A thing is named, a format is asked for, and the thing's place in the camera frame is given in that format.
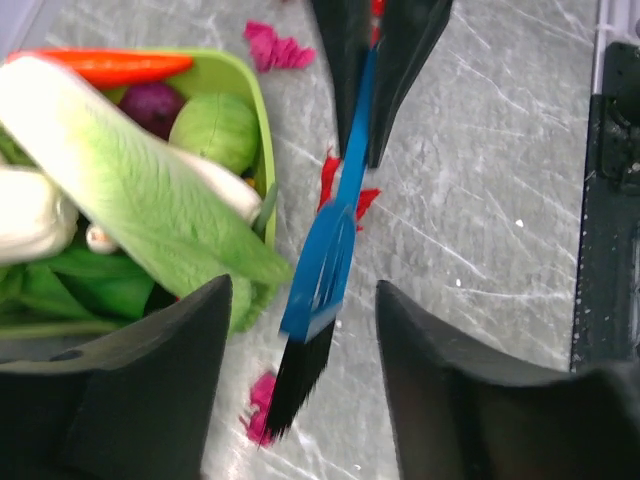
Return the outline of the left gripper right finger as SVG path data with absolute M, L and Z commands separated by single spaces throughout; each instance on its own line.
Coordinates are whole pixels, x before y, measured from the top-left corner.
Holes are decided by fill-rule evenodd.
M 376 326 L 404 479 L 635 479 L 639 367 L 577 373 L 496 350 L 381 281 Z

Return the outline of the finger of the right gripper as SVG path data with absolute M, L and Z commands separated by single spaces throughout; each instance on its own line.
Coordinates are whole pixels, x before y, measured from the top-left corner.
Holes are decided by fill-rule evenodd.
M 341 157 L 346 154 L 370 35 L 367 0 L 311 0 L 334 90 Z
M 452 0 L 390 0 L 381 18 L 368 166 L 377 168 L 405 96 L 446 28 Z

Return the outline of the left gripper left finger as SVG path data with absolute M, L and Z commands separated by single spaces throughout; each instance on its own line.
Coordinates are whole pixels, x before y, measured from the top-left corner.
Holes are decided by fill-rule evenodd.
M 1 365 L 5 479 L 197 479 L 224 354 L 228 276 L 121 330 Z

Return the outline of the blue hand brush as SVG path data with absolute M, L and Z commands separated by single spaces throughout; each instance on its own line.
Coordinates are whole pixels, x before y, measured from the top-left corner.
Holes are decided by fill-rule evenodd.
M 366 57 L 336 197 L 317 214 L 301 251 L 280 325 L 287 343 L 263 435 L 276 440 L 327 366 L 356 241 L 356 211 L 367 167 L 368 123 L 377 49 Z

